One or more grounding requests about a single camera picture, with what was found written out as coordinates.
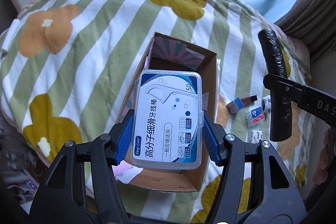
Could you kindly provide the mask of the right hand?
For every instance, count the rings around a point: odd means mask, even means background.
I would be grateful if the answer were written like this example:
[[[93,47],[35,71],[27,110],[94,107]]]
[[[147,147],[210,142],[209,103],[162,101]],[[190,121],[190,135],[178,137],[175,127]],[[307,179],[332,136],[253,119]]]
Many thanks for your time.
[[[326,130],[323,138],[323,148],[319,153],[319,162],[313,175],[313,182],[317,185],[324,183],[328,176],[328,167],[335,157],[335,128]]]

